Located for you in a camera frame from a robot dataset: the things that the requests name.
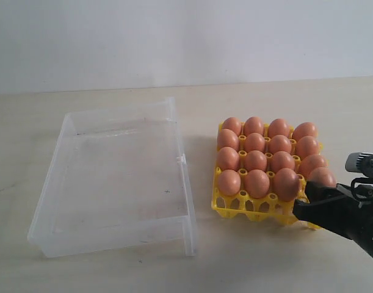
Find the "clear plastic box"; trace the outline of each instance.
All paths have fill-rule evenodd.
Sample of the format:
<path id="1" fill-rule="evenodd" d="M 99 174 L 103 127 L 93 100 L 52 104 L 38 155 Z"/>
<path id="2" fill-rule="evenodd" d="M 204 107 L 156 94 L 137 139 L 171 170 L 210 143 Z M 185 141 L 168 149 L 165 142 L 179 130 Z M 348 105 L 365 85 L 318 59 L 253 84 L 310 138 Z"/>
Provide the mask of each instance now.
<path id="1" fill-rule="evenodd" d="M 47 257 L 184 239 L 195 214 L 173 98 L 69 113 L 27 238 Z"/>

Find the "egg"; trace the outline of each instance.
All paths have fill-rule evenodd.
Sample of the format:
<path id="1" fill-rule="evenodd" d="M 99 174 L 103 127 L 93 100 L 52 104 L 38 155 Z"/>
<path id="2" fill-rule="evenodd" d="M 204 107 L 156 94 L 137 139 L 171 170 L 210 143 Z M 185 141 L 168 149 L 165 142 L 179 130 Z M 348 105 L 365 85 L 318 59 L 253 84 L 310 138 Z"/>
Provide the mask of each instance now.
<path id="1" fill-rule="evenodd" d="M 317 182 L 323 186 L 336 187 L 337 180 L 334 174 L 326 167 L 315 168 L 308 175 L 307 181 Z"/>
<path id="2" fill-rule="evenodd" d="M 217 147 L 230 147 L 239 151 L 239 138 L 235 132 L 229 129 L 222 129 L 217 135 Z"/>
<path id="3" fill-rule="evenodd" d="M 277 173 L 282 168 L 295 170 L 295 159 L 286 151 L 276 152 L 270 160 L 270 169 Z"/>
<path id="4" fill-rule="evenodd" d="M 249 134 L 244 142 L 244 149 L 246 152 L 257 150 L 265 152 L 266 141 L 265 138 L 259 133 Z"/>
<path id="5" fill-rule="evenodd" d="M 241 176 L 234 170 L 224 170 L 217 177 L 217 188 L 222 194 L 232 197 L 241 189 Z"/>
<path id="6" fill-rule="evenodd" d="M 232 130 L 239 136 L 242 132 L 242 123 L 238 118 L 230 117 L 223 122 L 222 129 Z"/>
<path id="7" fill-rule="evenodd" d="M 300 180 L 295 171 L 282 168 L 273 177 L 273 191 L 278 199 L 291 201 L 297 197 L 300 190 Z"/>
<path id="8" fill-rule="evenodd" d="M 272 154 L 277 153 L 278 151 L 286 151 L 290 153 L 292 150 L 292 143 L 286 136 L 281 134 L 273 136 L 269 142 L 269 152 Z"/>
<path id="9" fill-rule="evenodd" d="M 251 170 L 262 170 L 267 169 L 267 158 L 264 153 L 254 150 L 247 154 L 244 159 L 244 166 L 247 171 Z"/>
<path id="10" fill-rule="evenodd" d="M 311 154 L 300 163 L 298 173 L 307 179 L 311 171 L 318 167 L 327 167 L 326 158 L 320 154 Z"/>
<path id="11" fill-rule="evenodd" d="M 304 136 L 317 137 L 317 134 L 318 134 L 318 130 L 316 129 L 316 126 L 314 123 L 304 122 L 295 128 L 294 132 L 292 133 L 292 138 L 298 141 Z"/>
<path id="12" fill-rule="evenodd" d="M 243 125 L 243 134 L 245 136 L 254 132 L 264 135 L 264 123 L 259 117 L 250 117 Z"/>
<path id="13" fill-rule="evenodd" d="M 252 198 L 263 198 L 269 193 L 270 180 L 261 170 L 251 170 L 244 179 L 245 190 Z"/>
<path id="14" fill-rule="evenodd" d="M 282 118 L 273 120 L 267 129 L 267 136 L 270 138 L 273 138 L 279 134 L 289 137 L 289 125 L 287 121 Z"/>
<path id="15" fill-rule="evenodd" d="M 295 153 L 301 160 L 304 160 L 311 154 L 319 154 L 319 152 L 319 142 L 313 136 L 304 136 L 297 142 Z"/>
<path id="16" fill-rule="evenodd" d="M 229 169 L 237 171 L 241 164 L 241 157 L 236 150 L 225 146 L 217 152 L 216 163 L 222 170 Z"/>

